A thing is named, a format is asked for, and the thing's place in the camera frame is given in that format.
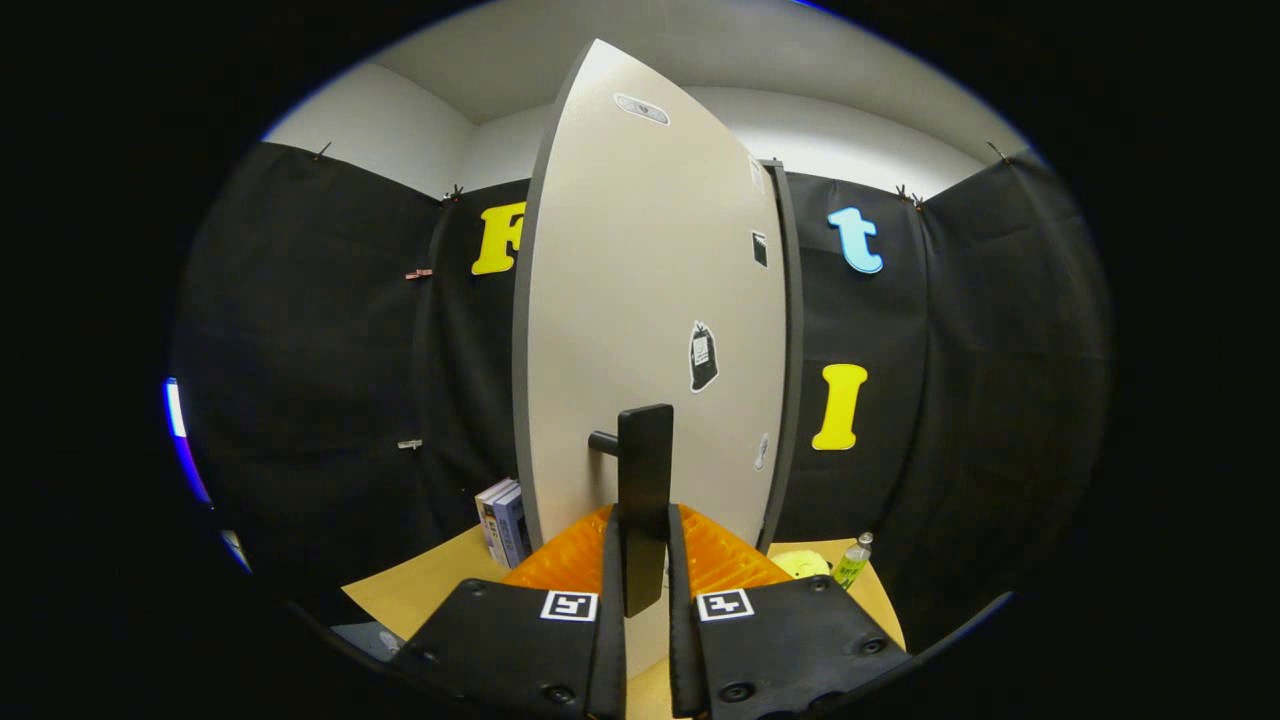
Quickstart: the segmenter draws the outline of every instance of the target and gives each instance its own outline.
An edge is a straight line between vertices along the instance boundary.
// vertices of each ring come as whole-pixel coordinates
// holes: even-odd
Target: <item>green label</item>
[[[842,557],[840,565],[836,565],[836,570],[832,573],[840,587],[849,589],[849,585],[854,584],[858,574],[863,571],[863,566],[867,565],[865,560],[850,560]]]

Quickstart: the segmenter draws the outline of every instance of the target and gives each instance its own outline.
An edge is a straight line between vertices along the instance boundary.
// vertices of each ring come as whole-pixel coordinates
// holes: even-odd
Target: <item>white ceiling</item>
[[[922,60],[788,0],[495,0],[371,60],[480,124],[554,101],[602,38],[684,87],[785,92],[838,102],[925,132],[983,164],[1027,141]]]

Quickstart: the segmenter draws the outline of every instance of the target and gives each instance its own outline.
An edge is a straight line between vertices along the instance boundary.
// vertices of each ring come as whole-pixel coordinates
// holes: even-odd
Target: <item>stack of books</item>
[[[509,569],[534,553],[520,482],[507,478],[477,495],[476,512],[489,543],[489,556],[495,562]]]

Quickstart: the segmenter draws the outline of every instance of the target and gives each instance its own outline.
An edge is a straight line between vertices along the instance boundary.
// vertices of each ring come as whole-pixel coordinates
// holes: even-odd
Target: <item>black sticker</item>
[[[689,338],[690,389],[701,392],[719,374],[716,363],[716,336],[701,322],[694,322],[694,332]]]
[[[764,246],[764,233],[751,231],[751,245],[755,250],[755,261],[765,268],[769,266],[769,251]]]

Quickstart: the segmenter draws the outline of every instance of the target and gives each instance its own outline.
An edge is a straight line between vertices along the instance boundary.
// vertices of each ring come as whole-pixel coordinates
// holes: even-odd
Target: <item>white wall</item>
[[[550,110],[550,105],[540,105],[476,126],[467,141],[458,184],[475,190],[532,176]]]
[[[845,105],[732,87],[686,87],[758,159],[794,173],[932,197],[984,163],[892,120]]]
[[[986,164],[923,132],[833,102],[732,87],[686,87],[760,159],[792,172],[932,197]],[[316,92],[264,140],[320,150],[440,197],[534,172],[550,105],[472,126],[419,85],[372,64]],[[1007,151],[1011,154],[1018,149]]]
[[[759,159],[787,170],[932,197],[980,170],[983,163],[923,132],[861,110],[777,92],[686,87]],[[550,105],[476,126],[460,184],[488,187],[534,172]]]
[[[457,182],[471,129],[439,97],[365,63],[314,94],[262,140],[311,151],[333,141],[325,156],[439,199]]]

